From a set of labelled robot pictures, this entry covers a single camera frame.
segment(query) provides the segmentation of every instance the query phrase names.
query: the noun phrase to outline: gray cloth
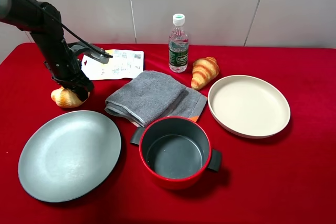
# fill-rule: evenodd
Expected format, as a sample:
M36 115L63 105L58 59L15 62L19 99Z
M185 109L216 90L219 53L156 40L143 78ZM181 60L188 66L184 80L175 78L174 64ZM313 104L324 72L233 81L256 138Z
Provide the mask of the gray cloth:
M206 97L171 76L144 71L106 99L106 112L147 127L158 118L179 115L198 118Z

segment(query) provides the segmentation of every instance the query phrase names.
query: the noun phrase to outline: bottle cap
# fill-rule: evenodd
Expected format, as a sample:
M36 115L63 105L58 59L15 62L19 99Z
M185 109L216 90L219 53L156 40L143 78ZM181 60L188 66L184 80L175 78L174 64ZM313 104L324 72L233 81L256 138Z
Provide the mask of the bottle cap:
M181 13L177 13L173 16L173 24L175 26L183 26L185 20L185 16Z

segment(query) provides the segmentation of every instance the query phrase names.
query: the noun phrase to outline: pot handle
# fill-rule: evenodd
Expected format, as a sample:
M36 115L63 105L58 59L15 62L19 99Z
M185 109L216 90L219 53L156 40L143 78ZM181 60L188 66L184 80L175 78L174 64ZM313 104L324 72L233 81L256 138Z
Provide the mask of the pot handle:
M144 127L138 127L131 138L131 144L139 145L142 133L145 131Z
M219 171L222 163L222 154L218 150L212 149L212 155L210 163L208 164L208 169L213 170L214 172Z

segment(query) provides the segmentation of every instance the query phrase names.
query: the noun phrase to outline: red tablecloth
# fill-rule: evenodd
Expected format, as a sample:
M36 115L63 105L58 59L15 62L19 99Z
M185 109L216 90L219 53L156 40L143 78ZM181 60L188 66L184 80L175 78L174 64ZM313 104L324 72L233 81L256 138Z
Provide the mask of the red tablecloth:
M167 45L101 46L143 50L146 70L191 83L190 67L182 74L169 71ZM50 99L58 86L36 45L18 46L0 65L0 222L336 223L336 50L190 46L190 62L206 56L217 58L219 78L247 74L277 87L291 107L289 125L273 137L248 140L221 128L206 106L199 124L222 151L222 168L206 171L192 188L168 191L149 180L138 148L129 144L135 126L109 116L122 135L111 175L79 199L48 204L22 189L17 163L30 136L67 111ZM105 98L128 81L95 81L78 110L106 114Z

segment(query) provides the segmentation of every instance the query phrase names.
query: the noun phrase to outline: bottle label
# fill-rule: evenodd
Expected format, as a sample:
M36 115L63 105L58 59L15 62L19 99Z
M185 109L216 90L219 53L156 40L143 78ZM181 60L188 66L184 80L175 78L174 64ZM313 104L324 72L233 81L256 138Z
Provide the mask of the bottle label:
M182 67L188 63L188 50L173 52L169 49L169 63L175 67Z

